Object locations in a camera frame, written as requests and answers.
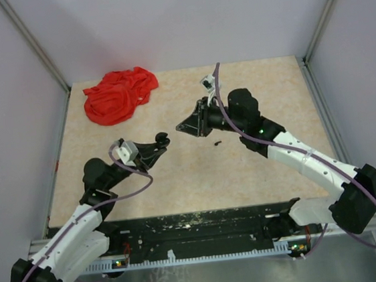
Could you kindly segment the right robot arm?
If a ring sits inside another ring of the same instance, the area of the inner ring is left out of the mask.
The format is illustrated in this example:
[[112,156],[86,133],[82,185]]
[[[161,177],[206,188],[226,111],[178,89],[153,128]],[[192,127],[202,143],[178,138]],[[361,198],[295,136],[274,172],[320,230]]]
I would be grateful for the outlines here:
[[240,141],[250,151],[295,169],[328,192],[323,199],[299,199],[282,218],[282,227],[296,235],[308,224],[335,223],[351,234],[361,234],[376,213],[376,169],[335,160],[309,147],[282,125],[263,117],[259,103],[245,88],[232,90],[222,109],[206,96],[176,130],[206,137],[214,129],[241,131]]

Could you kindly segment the black earbud case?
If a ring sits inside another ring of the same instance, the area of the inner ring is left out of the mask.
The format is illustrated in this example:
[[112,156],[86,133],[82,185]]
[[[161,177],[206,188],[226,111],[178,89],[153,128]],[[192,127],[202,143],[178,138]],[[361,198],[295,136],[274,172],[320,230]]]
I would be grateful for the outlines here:
[[167,148],[170,142],[171,140],[169,139],[168,134],[165,132],[157,133],[155,135],[155,143],[156,143],[157,149]]

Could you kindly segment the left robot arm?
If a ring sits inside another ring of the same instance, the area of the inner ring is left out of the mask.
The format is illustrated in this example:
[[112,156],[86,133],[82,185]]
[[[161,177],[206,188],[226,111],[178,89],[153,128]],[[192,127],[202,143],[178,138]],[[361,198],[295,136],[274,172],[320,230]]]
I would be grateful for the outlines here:
[[[170,144],[167,133],[157,133],[152,143],[119,139],[108,154],[112,164],[93,157],[84,165],[84,194],[68,219],[45,246],[28,260],[12,266],[10,282],[75,282],[92,261],[104,253],[115,255],[123,248],[123,238],[105,218],[116,202],[132,198],[153,183],[149,170]],[[111,190],[132,174],[147,178],[139,190],[118,196]]]

